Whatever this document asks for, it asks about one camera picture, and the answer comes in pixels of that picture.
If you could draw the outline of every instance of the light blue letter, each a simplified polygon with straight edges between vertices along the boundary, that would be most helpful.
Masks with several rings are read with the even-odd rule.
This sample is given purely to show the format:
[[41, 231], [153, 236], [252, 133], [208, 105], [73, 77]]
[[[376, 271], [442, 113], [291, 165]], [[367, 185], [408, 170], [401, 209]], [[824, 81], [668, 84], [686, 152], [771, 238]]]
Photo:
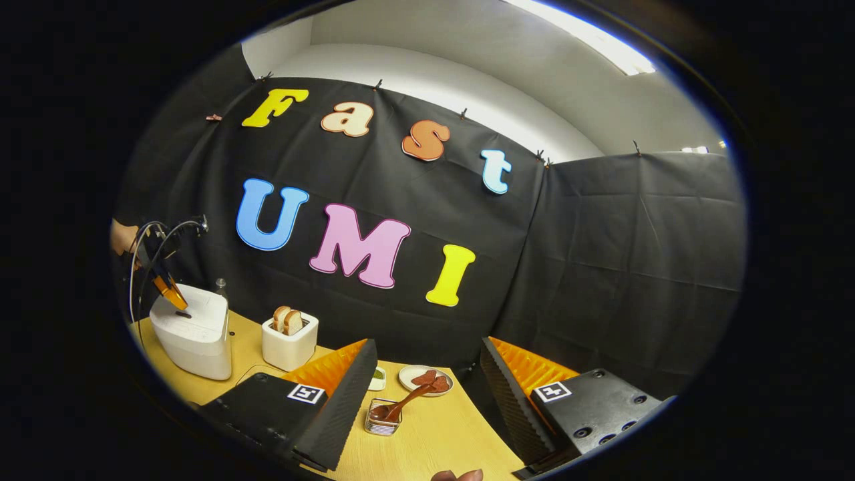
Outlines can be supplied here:
[[502, 182], [502, 171], [510, 172], [510, 163], [504, 160], [504, 152], [486, 150], [481, 151], [481, 156], [486, 159], [484, 173], [481, 174], [486, 188], [495, 193], [508, 192], [508, 184]]
[[291, 238], [294, 219], [300, 205], [309, 200], [309, 195], [294, 187], [284, 187], [279, 194], [285, 203], [279, 213], [276, 230], [270, 234], [258, 228], [258, 215], [262, 212], [264, 198], [273, 192], [273, 184], [260, 179], [247, 179], [244, 182], [244, 199], [238, 209], [238, 235], [248, 245], [262, 251], [275, 251], [282, 248]]

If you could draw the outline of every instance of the letter m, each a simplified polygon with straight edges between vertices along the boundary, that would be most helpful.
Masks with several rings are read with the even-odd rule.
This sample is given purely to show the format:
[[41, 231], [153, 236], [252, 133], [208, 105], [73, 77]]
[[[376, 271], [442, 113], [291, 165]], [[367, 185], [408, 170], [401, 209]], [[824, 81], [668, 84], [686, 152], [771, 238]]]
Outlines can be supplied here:
[[309, 261], [314, 270], [334, 273], [336, 249], [341, 259], [341, 269], [350, 277], [354, 271], [368, 259], [368, 265], [359, 273], [359, 280], [369, 286], [389, 289], [395, 286], [392, 269], [401, 242], [410, 235], [410, 226], [400, 221], [386, 219], [365, 239], [359, 233], [357, 212], [347, 205], [330, 204], [325, 209], [329, 216], [327, 232], [321, 242], [318, 255]]

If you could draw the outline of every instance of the finger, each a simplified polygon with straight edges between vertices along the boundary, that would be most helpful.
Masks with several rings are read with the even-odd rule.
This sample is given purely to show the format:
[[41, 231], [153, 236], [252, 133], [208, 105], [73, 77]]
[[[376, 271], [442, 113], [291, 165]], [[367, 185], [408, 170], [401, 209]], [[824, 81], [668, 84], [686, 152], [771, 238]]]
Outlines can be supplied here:
[[484, 481], [484, 472], [480, 469], [463, 473], [457, 481]]
[[451, 470], [440, 471], [434, 474], [430, 481], [457, 481], [457, 476]]

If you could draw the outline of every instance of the toast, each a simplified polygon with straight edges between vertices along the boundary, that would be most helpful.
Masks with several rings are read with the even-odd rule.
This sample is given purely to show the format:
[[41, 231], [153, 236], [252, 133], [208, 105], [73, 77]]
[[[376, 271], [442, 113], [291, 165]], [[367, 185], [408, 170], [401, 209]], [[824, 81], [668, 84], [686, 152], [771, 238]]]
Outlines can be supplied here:
[[273, 330], [286, 336], [293, 336], [303, 328], [303, 317], [300, 311], [288, 306], [281, 306], [273, 313]]

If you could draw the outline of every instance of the ceiling light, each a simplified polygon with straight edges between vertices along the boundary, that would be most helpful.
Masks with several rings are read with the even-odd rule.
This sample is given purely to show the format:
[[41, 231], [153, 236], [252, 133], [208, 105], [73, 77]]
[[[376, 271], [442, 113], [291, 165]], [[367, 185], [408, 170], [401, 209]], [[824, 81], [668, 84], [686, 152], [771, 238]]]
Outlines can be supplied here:
[[650, 61], [632, 47], [573, 15], [532, 0], [504, 1], [526, 10], [530, 14], [537, 15], [590, 45], [626, 75], [656, 72]]

